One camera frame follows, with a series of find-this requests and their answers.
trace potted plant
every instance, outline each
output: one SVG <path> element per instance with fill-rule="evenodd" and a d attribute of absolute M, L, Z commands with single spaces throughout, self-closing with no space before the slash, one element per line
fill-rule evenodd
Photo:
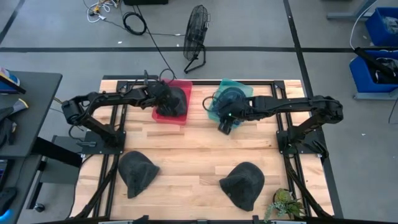
<path fill-rule="evenodd" d="M 289 217 L 291 215 L 300 217 L 300 214 L 303 214 L 303 204 L 298 202 L 298 199 L 294 199 L 292 193 L 286 189 L 278 189 L 274 194 L 272 201 L 273 202 L 268 206 L 266 215 L 264 217 L 265 223 L 267 223 L 271 217 L 273 209 L 278 210 L 278 217 L 281 217 L 284 214 L 288 214 Z"/>

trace wooden tabletop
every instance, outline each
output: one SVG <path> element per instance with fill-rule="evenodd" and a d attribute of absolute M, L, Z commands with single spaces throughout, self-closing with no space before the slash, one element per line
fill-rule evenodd
<path fill-rule="evenodd" d="M 114 92 L 116 84 L 117 80 L 103 80 L 100 91 Z M 300 80 L 285 80 L 285 85 L 288 98 L 304 97 Z M 145 191 L 132 199 L 127 199 L 127 187 L 117 174 L 111 219 L 136 219 L 143 215 L 152 220 L 250 220 L 253 215 L 264 218 L 275 191 L 288 188 L 283 158 L 277 149 L 276 117 L 244 122 L 229 136 L 224 135 L 201 105 L 204 97 L 211 96 L 217 87 L 193 86 L 185 126 L 156 123 L 151 116 L 152 108 L 128 107 L 125 152 L 142 152 L 160 167 L 160 172 Z M 272 95 L 270 86 L 252 87 L 254 95 Z M 109 123 L 111 110 L 110 106 L 98 108 L 95 118 Z M 292 113 L 295 125 L 308 117 L 308 113 Z M 102 158 L 93 156 L 81 168 L 72 216 L 94 194 Z M 302 154 L 300 158 L 308 190 L 326 212 L 333 214 L 320 159 L 314 154 Z M 264 187 L 252 212 L 235 207 L 218 183 L 241 162 L 252 162 L 265 175 Z"/>

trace red plastic container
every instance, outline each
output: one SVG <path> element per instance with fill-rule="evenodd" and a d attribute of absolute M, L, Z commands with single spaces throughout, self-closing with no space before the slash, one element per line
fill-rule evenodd
<path fill-rule="evenodd" d="M 182 91 L 184 91 L 185 96 L 187 97 L 187 111 L 189 111 L 189 100 L 191 98 L 191 91 L 192 91 L 192 82 L 191 81 L 184 81 L 184 80 L 171 80 L 163 78 L 163 80 L 168 83 L 169 86 L 176 86 L 180 87 Z M 187 114 L 178 117 L 170 117 L 170 116 L 162 116 L 156 113 L 156 107 L 152 111 L 152 118 L 158 123 L 167 123 L 167 124 L 178 124 L 178 125 L 185 125 L 187 123 Z"/>

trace desk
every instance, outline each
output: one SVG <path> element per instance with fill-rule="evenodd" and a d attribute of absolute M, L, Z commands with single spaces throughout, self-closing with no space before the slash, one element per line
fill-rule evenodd
<path fill-rule="evenodd" d="M 42 157 L 52 157 L 77 167 L 80 166 L 81 158 L 78 154 L 37 137 L 58 90 L 62 75 L 35 72 L 11 73 L 19 78 L 26 94 L 0 95 L 0 104 L 3 107 L 12 106 L 18 98 L 21 98 L 29 105 L 27 110 L 11 117 L 18 125 L 14 144 L 10 146 L 6 144 L 0 149 L 1 159 L 14 161 L 4 187 L 17 187 L 16 199 L 10 207 L 11 216 L 7 219 L 7 223 L 16 223 L 34 177 L 42 164 Z"/>
<path fill-rule="evenodd" d="M 103 80 L 99 90 L 114 92 L 117 82 Z M 304 97 L 299 80 L 284 83 L 288 98 Z M 254 95 L 272 95 L 270 86 L 251 86 Z M 111 220 L 136 219 L 143 215 L 149 215 L 151 220 L 251 220 L 253 215 L 262 219 L 274 192 L 288 188 L 284 161 L 277 150 L 276 117 L 245 122 L 229 136 L 220 133 L 218 124 L 208 119 L 201 105 L 204 97 L 211 96 L 217 87 L 203 83 L 193 86 L 185 126 L 156 123 L 151 108 L 127 107 L 125 152 L 142 152 L 160 167 L 160 172 L 143 193 L 132 199 L 127 199 L 127 187 L 117 174 Z M 111 111 L 112 107 L 98 108 L 94 117 L 108 123 Z M 308 113 L 292 113 L 292 121 L 300 124 L 308 116 Z M 323 209 L 333 214 L 321 160 L 314 154 L 301 154 L 300 158 L 307 188 Z M 95 192 L 101 159 L 102 156 L 93 156 L 81 168 L 72 216 Z M 221 178 L 244 161 L 257 165 L 266 180 L 252 212 L 235 207 L 218 185 Z"/>

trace electric fan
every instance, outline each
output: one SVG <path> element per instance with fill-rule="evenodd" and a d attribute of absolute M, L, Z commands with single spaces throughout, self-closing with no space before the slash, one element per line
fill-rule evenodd
<path fill-rule="evenodd" d="M 200 68 L 206 64 L 206 47 L 203 45 L 203 41 L 205 41 L 207 27 L 207 9 L 202 5 L 195 6 L 189 18 L 187 31 L 185 33 L 183 49 L 184 57 L 190 61 L 184 69 L 185 73 L 191 72 L 192 70 Z M 188 69 L 193 61 L 198 60 L 201 50 L 203 50 L 203 63 L 194 68 Z"/>

